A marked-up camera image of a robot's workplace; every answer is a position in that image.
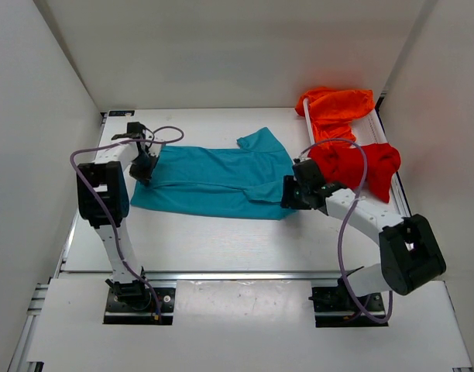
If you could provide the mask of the teal t shirt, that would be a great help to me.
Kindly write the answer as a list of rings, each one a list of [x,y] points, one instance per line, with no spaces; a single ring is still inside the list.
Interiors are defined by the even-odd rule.
[[[281,220],[280,205],[292,160],[263,127],[237,139],[234,149],[165,146],[149,185],[136,184],[131,204],[153,211],[234,219]]]

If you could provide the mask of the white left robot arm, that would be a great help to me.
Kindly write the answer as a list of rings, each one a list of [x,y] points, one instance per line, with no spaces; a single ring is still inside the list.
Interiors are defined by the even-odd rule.
[[[106,281],[117,294],[146,290],[143,266],[136,259],[125,219],[129,195],[124,172],[147,186],[163,144],[140,122],[129,122],[126,132],[112,137],[111,144],[76,150],[70,164],[77,174],[77,200],[81,217],[100,237],[112,275]]]

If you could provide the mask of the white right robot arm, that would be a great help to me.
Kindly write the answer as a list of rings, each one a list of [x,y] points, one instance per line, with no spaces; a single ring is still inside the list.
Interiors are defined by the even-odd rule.
[[[328,183],[313,160],[294,161],[293,174],[283,178],[280,205],[318,210],[370,238],[380,262],[343,274],[339,284],[357,298],[393,291],[408,295],[442,275],[447,264],[429,221],[422,215],[403,217],[356,197],[339,182]]]

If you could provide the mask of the red t shirt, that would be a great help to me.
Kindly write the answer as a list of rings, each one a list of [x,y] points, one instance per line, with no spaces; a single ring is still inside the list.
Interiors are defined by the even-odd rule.
[[[388,143],[362,146],[367,159],[366,181],[369,192],[384,203],[390,201],[393,175],[401,165],[400,154]],[[328,183],[338,181],[354,190],[362,178],[364,162],[355,147],[320,145],[309,151],[308,156],[320,168]]]

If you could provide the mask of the dark label sticker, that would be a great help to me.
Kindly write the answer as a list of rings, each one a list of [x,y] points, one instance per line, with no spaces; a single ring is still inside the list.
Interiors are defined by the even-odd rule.
[[[125,117],[125,116],[134,116],[134,110],[110,110],[108,112],[108,117]]]

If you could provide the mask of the orange t shirt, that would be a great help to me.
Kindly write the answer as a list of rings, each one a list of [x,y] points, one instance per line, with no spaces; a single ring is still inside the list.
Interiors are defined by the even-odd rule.
[[[309,118],[315,143],[333,138],[355,142],[352,122],[363,119],[374,107],[372,90],[320,87],[303,93],[295,111],[299,116]]]

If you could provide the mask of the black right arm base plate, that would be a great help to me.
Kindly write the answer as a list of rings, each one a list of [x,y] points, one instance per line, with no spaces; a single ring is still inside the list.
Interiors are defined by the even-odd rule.
[[[336,287],[313,287],[313,302],[316,328],[370,328],[386,327],[388,322],[379,323],[369,319],[350,297],[347,291]]]

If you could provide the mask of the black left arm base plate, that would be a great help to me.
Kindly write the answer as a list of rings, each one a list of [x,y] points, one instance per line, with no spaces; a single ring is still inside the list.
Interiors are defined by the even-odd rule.
[[[105,325],[171,326],[176,301],[176,288],[154,288],[160,307],[143,283],[114,284],[107,280],[108,297],[105,304]]]

